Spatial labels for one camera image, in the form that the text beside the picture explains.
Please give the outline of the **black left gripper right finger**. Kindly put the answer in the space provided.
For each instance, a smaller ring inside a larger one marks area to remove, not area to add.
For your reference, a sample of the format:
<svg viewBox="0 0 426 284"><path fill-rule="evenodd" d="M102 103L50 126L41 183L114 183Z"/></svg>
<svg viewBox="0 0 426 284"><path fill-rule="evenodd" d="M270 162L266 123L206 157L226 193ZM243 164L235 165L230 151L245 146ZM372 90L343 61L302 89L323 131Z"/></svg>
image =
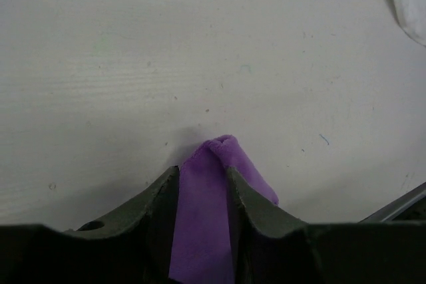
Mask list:
<svg viewBox="0 0 426 284"><path fill-rule="evenodd" d="M306 223L227 171L237 283L424 283L425 221Z"/></svg>

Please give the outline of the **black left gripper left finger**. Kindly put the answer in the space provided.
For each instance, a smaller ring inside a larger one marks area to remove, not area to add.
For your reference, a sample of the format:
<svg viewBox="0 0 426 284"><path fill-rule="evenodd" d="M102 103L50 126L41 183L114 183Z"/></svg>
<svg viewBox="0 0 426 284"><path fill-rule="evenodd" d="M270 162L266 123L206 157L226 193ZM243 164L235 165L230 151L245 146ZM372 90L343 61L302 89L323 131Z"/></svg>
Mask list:
<svg viewBox="0 0 426 284"><path fill-rule="evenodd" d="M173 283L179 169L76 230L1 226L2 283Z"/></svg>

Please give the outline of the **purple and black towel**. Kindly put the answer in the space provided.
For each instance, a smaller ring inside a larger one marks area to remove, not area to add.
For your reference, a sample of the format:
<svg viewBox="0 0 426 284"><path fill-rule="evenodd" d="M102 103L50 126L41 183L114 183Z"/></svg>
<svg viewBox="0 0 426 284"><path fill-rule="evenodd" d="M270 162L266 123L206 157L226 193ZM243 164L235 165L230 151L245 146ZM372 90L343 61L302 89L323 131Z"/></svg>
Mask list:
<svg viewBox="0 0 426 284"><path fill-rule="evenodd" d="M180 167L169 276L180 283L233 283L226 169L235 168L258 193L279 199L231 135L207 140Z"/></svg>

